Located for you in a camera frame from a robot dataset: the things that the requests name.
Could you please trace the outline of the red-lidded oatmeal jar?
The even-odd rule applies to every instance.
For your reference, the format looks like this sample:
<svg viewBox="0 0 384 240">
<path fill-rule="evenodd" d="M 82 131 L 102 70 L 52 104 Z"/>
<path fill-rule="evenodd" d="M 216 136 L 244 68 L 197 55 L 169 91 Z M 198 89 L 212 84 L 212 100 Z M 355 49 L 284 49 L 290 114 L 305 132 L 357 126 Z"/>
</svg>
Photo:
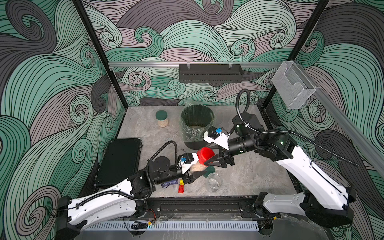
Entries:
<svg viewBox="0 0 384 240">
<path fill-rule="evenodd" d="M 211 159 L 215 155 L 214 151 L 210 148 L 204 147 L 197 152 L 198 162 L 193 164 L 190 168 L 191 172 L 202 172 L 207 166 L 205 162 Z"/>
</svg>

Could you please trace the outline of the green jar lid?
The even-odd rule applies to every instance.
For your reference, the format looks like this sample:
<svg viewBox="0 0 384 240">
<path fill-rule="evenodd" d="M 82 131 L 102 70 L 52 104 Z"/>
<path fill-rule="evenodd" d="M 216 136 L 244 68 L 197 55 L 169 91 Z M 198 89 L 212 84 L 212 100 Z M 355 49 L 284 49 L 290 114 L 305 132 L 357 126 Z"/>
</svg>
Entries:
<svg viewBox="0 0 384 240">
<path fill-rule="evenodd" d="M 214 166 L 208 166 L 207 168 L 205 168 L 204 170 L 204 174 L 203 174 L 203 177 L 204 178 L 207 178 L 211 173 L 215 173 L 215 167 Z"/>
</svg>

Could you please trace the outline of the glass oatmeal jar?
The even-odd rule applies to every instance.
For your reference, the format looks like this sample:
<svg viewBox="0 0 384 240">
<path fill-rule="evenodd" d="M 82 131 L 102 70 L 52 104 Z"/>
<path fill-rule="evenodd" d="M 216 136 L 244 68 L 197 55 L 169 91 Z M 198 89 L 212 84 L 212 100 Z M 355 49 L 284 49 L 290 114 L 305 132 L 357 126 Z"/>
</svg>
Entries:
<svg viewBox="0 0 384 240">
<path fill-rule="evenodd" d="M 208 188 L 211 192 L 217 192 L 223 184 L 222 177 L 217 173 L 211 173 L 207 177 Z"/>
</svg>

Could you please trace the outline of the black bin with green liner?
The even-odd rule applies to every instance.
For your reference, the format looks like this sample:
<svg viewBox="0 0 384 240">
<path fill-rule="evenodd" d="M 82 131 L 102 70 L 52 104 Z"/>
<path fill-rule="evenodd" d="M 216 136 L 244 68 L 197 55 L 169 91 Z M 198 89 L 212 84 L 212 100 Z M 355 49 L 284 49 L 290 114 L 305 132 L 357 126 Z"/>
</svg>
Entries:
<svg viewBox="0 0 384 240">
<path fill-rule="evenodd" d="M 192 150 L 206 147 L 204 133 L 214 125 L 214 112 L 207 106 L 189 104 L 184 107 L 180 115 L 180 129 L 185 145 Z"/>
</svg>

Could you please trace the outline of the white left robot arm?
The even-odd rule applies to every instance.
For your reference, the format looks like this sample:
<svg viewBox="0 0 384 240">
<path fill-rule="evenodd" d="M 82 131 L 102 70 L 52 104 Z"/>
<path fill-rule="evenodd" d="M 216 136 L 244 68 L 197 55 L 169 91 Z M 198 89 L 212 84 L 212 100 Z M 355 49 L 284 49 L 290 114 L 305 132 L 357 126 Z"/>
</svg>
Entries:
<svg viewBox="0 0 384 240">
<path fill-rule="evenodd" d="M 204 174 L 196 165 L 198 154 L 178 157 L 175 165 L 166 157 L 148 161 L 145 168 L 114 186 L 82 198 L 62 197 L 57 206 L 56 240 L 71 240 L 95 224 L 120 217 L 141 218 L 148 211 L 148 198 L 160 185 L 182 179 L 193 183 Z"/>
</svg>

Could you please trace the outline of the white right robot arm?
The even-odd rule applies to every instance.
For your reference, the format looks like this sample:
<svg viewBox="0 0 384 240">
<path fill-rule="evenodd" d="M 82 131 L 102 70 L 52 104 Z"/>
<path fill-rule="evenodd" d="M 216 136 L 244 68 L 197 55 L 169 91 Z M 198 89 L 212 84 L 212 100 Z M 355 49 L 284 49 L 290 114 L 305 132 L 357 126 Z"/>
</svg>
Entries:
<svg viewBox="0 0 384 240">
<path fill-rule="evenodd" d="M 252 133 L 230 140 L 224 133 L 207 131 L 204 140 L 217 144 L 220 150 L 206 161 L 207 166 L 226 168 L 234 165 L 236 155 L 254 151 L 285 168 L 307 188 L 291 195 L 260 193 L 255 208 L 263 214 L 305 216 L 326 228 L 352 224 L 354 211 L 350 204 L 356 200 L 356 191 L 329 177 L 289 135 Z"/>
</svg>

